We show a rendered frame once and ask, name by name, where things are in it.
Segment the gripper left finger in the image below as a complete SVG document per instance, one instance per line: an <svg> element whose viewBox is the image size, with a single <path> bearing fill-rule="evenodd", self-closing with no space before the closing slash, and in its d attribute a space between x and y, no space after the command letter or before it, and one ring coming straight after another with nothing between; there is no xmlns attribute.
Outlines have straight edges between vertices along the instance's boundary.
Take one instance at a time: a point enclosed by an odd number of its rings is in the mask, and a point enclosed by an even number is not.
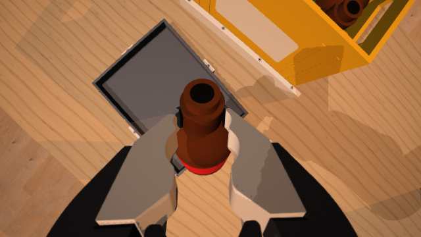
<svg viewBox="0 0 421 237"><path fill-rule="evenodd" d="M150 224L166 233L178 204L172 157L181 128L177 107L124 146L80 190L46 237L144 237Z"/></svg>

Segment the yellow bottle crate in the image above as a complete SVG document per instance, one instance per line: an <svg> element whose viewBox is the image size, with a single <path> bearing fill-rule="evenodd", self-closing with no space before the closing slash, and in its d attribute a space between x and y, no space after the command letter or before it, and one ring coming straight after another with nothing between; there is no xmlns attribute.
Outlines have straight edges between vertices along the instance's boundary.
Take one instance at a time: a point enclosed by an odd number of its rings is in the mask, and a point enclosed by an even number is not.
<svg viewBox="0 0 421 237"><path fill-rule="evenodd" d="M357 21L344 30L313 0L194 1L298 86L370 64L399 24L392 12L401 0L370 0ZM378 11L390 2L357 45Z"/></svg>

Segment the dark grey rectangular tray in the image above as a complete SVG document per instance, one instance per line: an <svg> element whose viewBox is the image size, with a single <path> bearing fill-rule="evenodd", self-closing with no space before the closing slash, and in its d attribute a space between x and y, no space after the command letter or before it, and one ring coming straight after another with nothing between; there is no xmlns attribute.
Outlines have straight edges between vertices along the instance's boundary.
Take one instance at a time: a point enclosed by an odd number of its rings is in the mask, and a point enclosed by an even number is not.
<svg viewBox="0 0 421 237"><path fill-rule="evenodd" d="M184 88L193 80L215 82L225 105L244 118L249 113L162 19L92 82L139 137L180 106Z"/></svg>

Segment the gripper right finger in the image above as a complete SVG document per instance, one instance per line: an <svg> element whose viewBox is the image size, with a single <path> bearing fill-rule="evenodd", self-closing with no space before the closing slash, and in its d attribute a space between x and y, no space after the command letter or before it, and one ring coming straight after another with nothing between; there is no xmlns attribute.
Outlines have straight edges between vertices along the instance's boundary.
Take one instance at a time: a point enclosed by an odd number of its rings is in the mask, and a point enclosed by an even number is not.
<svg viewBox="0 0 421 237"><path fill-rule="evenodd" d="M230 207L263 237L358 237L325 188L278 142L224 106L231 167Z"/></svg>

